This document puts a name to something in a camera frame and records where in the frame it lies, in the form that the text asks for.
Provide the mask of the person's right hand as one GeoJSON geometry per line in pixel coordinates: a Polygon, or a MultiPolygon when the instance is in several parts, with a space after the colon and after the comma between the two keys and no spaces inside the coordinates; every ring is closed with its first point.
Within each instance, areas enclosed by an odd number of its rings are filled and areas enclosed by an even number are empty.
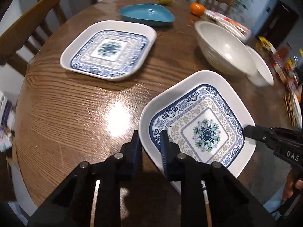
{"type": "Polygon", "coordinates": [[[294,171],[290,171],[287,176],[287,181],[283,190],[283,200],[289,199],[293,195],[295,189],[301,191],[302,185],[303,185],[302,178],[296,179],[296,175],[294,171]]]}

